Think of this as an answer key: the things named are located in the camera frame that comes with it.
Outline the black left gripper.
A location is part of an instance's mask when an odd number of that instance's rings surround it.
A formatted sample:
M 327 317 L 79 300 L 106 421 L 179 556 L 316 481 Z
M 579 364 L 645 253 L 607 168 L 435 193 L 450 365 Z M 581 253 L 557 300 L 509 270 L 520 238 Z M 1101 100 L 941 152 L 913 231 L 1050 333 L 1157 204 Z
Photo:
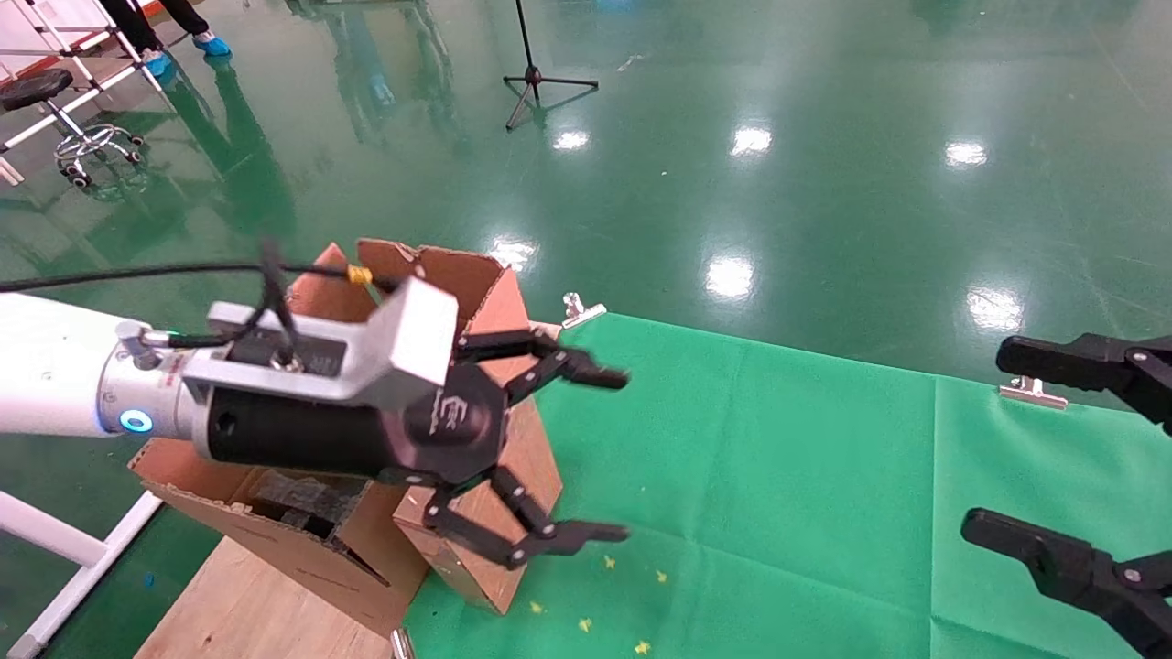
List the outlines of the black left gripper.
M 500 460 L 509 395 L 478 364 L 397 409 L 217 389 L 192 444 L 216 462 L 469 488 Z

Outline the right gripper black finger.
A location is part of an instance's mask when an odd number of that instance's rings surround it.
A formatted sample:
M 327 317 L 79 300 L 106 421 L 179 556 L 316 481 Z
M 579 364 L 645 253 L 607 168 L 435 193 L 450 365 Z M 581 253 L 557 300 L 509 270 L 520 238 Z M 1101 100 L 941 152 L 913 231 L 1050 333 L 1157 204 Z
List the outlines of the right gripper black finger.
M 1123 340 L 1084 333 L 1069 344 L 1023 335 L 1004 339 L 999 371 L 1045 383 L 1106 390 L 1139 416 L 1171 434 L 1171 338 Z
M 1171 655 L 1171 552 L 1116 561 L 1092 543 L 972 508 L 965 541 L 1017 561 L 1038 592 L 1101 618 L 1143 658 Z

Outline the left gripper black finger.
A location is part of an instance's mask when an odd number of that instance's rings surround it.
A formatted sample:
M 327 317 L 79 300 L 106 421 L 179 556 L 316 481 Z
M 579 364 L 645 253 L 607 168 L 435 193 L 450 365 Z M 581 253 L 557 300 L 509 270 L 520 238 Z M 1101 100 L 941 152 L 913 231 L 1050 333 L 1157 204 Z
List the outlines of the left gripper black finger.
M 488 474 L 488 483 L 525 530 L 519 541 L 510 541 L 464 514 L 454 512 L 450 501 L 455 489 L 451 487 L 440 487 L 434 491 L 424 507 L 424 525 L 457 546 L 464 546 L 495 566 L 507 570 L 526 566 L 530 559 L 544 555 L 574 556 L 590 542 L 618 544 L 629 537 L 629 530 L 620 525 L 581 519 L 553 521 L 507 467 L 495 467 Z
M 624 389 L 631 381 L 628 372 L 604 368 L 586 351 L 568 349 L 544 330 L 468 334 L 455 346 L 456 364 L 498 362 L 519 356 L 533 356 L 537 361 L 503 385 L 510 407 L 557 379 L 607 390 Z

